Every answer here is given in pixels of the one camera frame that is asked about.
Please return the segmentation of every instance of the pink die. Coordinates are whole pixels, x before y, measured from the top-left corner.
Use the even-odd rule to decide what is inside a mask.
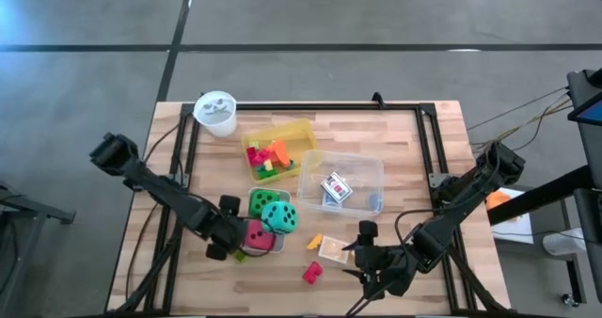
[[[273,233],[263,230],[260,220],[251,220],[246,229],[245,244],[256,249],[269,250],[276,240]]]

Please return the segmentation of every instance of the white cup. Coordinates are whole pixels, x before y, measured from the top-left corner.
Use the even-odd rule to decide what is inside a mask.
[[[224,91],[207,92],[195,103],[193,116],[212,135],[231,135],[236,130],[236,100]]]

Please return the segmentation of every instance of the yellow toy block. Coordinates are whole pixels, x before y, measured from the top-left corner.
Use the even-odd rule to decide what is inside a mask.
[[[271,171],[272,170],[272,161],[267,159],[265,160],[265,162],[263,162],[263,166],[265,167],[266,171]]]
[[[308,249],[316,249],[322,243],[322,234],[318,233],[308,244]]]

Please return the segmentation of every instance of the white bucket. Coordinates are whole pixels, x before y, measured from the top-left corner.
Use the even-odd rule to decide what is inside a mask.
[[[236,130],[236,100],[224,91],[202,95],[195,103],[193,115],[214,136],[231,135]]]
[[[553,256],[562,256],[587,251],[581,228],[566,230],[561,233],[552,233],[544,237],[542,243],[547,253]]]

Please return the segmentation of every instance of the transparent plastic bin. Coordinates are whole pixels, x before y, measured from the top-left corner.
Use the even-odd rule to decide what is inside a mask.
[[[351,187],[352,194],[341,203],[325,196],[321,182],[331,173]],[[297,199],[299,206],[354,217],[368,217],[383,211],[383,161],[368,156],[331,151],[307,151],[303,157]]]
[[[293,160],[293,167],[288,169],[281,164],[274,163],[273,167],[276,170],[277,175],[260,179],[257,169],[248,161],[246,148],[249,147],[250,142],[258,142],[262,149],[272,144],[272,142],[277,139],[283,140],[286,144],[286,151],[289,154],[289,158]],[[316,150],[318,148],[318,143],[316,142],[313,130],[311,130],[311,124],[307,119],[300,119],[258,131],[253,134],[243,135],[241,142],[243,145],[243,152],[245,153],[246,163],[251,172],[251,178],[258,184],[271,183],[299,174],[299,172],[301,172],[303,154],[308,150]]]

